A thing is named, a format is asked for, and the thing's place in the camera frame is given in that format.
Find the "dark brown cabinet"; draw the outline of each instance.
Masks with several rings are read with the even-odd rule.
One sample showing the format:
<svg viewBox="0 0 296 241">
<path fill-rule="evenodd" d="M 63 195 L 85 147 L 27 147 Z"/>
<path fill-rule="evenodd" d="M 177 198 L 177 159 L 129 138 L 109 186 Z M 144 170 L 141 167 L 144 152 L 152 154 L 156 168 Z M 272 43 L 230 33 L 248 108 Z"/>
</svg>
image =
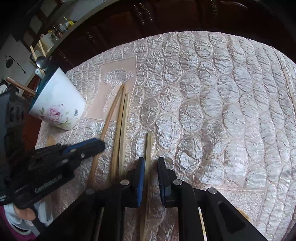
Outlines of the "dark brown cabinet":
<svg viewBox="0 0 296 241">
<path fill-rule="evenodd" d="M 295 39 L 255 0 L 120 0 L 97 12 L 54 51 L 68 71 L 112 47 L 170 31 L 206 30 L 266 43 L 296 62 Z"/>
</svg>

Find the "wooden stick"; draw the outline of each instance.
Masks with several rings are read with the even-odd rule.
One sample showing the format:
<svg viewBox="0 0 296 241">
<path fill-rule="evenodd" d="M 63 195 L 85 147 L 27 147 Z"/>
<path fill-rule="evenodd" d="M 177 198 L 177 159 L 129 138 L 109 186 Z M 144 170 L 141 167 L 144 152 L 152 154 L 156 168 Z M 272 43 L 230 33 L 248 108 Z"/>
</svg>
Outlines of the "wooden stick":
<svg viewBox="0 0 296 241">
<path fill-rule="evenodd" d="M 32 96 L 35 96 L 36 95 L 36 92 L 34 90 L 31 90 L 30 88 L 28 88 L 28 87 L 26 87 L 26 86 L 24 86 L 24 85 L 22 85 L 22 84 L 20 84 L 20 83 L 18 83 L 16 81 L 14 81 L 12 78 L 7 77 L 6 78 L 6 81 L 9 82 L 9 83 L 11 83 L 12 85 L 14 85 L 14 86 L 22 89 L 22 90 L 28 92 Z"/>
<path fill-rule="evenodd" d="M 152 132 L 148 131 L 147 142 L 146 142 L 146 155 L 145 155 L 145 176 L 144 176 L 144 187 L 142 195 L 141 205 L 141 219 L 140 219 L 140 240 L 145 240 L 145 233 L 147 229 L 147 216 L 148 216 L 148 204 L 147 194 L 149 187 L 149 178 L 151 172 L 151 158 L 152 158 Z"/>
<path fill-rule="evenodd" d="M 42 46 L 41 41 L 39 40 L 38 43 L 39 43 L 39 47 L 41 48 L 41 51 L 42 51 L 43 56 L 46 57 L 46 53 L 45 53 L 45 51 L 43 49 L 43 46 Z"/>
<path fill-rule="evenodd" d="M 296 114 L 296 101 L 295 101 L 295 96 L 294 96 L 294 92 L 293 92 L 293 88 L 291 86 L 288 74 L 287 74 L 287 70 L 285 68 L 282 68 L 283 72 L 284 72 L 284 76 L 288 85 L 288 91 L 290 93 L 291 99 L 292 99 L 292 103 L 293 103 L 293 108 L 294 108 L 294 112 Z"/>
<path fill-rule="evenodd" d="M 36 56 L 36 54 L 35 54 L 35 51 L 34 51 L 32 45 L 30 46 L 30 49 L 31 49 L 32 55 L 33 55 L 33 57 L 34 57 L 34 59 L 35 59 L 35 62 L 36 62 L 36 60 L 37 60 L 37 56 Z"/>
<path fill-rule="evenodd" d="M 119 141 L 120 141 L 125 93 L 126 93 L 126 86 L 124 85 L 122 96 L 121 96 L 118 118 L 117 118 L 116 134 L 115 134 L 115 141 L 113 146 L 113 154 L 112 154 L 112 162 L 111 162 L 111 182 L 113 183 L 116 182 L 116 173 L 118 168 L 118 151 L 119 151 Z"/>
<path fill-rule="evenodd" d="M 122 180 L 124 177 L 124 161 L 126 154 L 126 125 L 128 121 L 128 110 L 129 110 L 129 93 L 126 93 L 124 98 L 124 106 L 122 113 L 122 123 L 121 123 L 121 131 L 120 131 L 120 145 L 119 145 L 119 164 L 118 164 L 118 177 L 119 180 Z"/>
<path fill-rule="evenodd" d="M 101 136 L 100 136 L 100 139 L 102 141 L 104 141 L 104 139 L 105 139 L 105 135 L 107 133 L 107 129 L 108 129 L 108 126 L 109 126 L 111 117 L 113 115 L 115 106 L 116 106 L 117 101 L 119 99 L 119 96 L 122 93 L 122 90 L 123 90 L 123 85 L 120 86 L 120 88 L 119 88 L 119 90 L 117 92 L 117 95 L 116 95 L 116 97 L 115 97 L 115 99 L 114 99 L 114 101 L 113 101 L 113 103 L 111 105 L 110 111 L 109 111 L 109 113 L 107 115 L 105 124 L 104 124 L 103 129 L 102 129 L 102 132 L 101 132 Z M 92 164 L 91 164 L 91 170 L 89 172 L 89 180 L 88 180 L 88 186 L 90 188 L 94 188 L 94 176 L 95 176 L 96 166 L 98 165 L 98 159 L 99 159 L 100 154 L 97 154 L 97 155 L 94 156 L 93 161 L 92 161 Z"/>
</svg>

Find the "floral cup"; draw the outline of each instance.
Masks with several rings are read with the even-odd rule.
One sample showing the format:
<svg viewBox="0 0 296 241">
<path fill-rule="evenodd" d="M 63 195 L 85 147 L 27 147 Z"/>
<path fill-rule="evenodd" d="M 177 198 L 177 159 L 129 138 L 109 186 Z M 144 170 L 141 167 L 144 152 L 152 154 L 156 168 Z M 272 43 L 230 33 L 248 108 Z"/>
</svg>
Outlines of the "floral cup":
<svg viewBox="0 0 296 241">
<path fill-rule="evenodd" d="M 81 117 L 85 104 L 84 98 L 58 68 L 31 104 L 29 114 L 70 130 Z"/>
</svg>

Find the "table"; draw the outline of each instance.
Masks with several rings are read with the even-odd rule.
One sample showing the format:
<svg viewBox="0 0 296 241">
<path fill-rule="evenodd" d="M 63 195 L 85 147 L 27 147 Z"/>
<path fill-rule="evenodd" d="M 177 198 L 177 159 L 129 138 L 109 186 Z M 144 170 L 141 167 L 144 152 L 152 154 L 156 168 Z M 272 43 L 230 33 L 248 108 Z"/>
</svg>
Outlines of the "table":
<svg viewBox="0 0 296 241">
<path fill-rule="evenodd" d="M 70 131 L 42 123 L 36 148 L 99 137 L 119 86 L 131 93 L 125 169 L 144 156 L 153 133 L 147 240 L 178 240 L 177 210 L 164 209 L 155 161 L 178 178 L 215 187 L 267 238 L 281 240 L 296 219 L 296 64 L 265 44 L 229 34 L 172 32 L 112 48 L 68 71 L 86 100 Z M 110 185 L 116 113 L 96 169 Z M 52 194 L 58 216 L 85 189 L 92 159 Z M 139 240 L 137 210 L 126 210 L 125 238 Z"/>
</svg>

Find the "metal spoon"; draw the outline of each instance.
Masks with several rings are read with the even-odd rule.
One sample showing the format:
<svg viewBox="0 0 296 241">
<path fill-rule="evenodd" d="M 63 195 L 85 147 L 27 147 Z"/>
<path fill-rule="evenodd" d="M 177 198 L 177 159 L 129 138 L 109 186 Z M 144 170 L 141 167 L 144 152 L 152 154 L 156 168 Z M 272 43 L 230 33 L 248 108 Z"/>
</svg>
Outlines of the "metal spoon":
<svg viewBox="0 0 296 241">
<path fill-rule="evenodd" d="M 37 64 L 37 67 L 46 71 L 47 67 L 49 66 L 49 59 L 45 56 L 39 56 L 37 59 L 36 59 L 36 64 Z"/>
</svg>

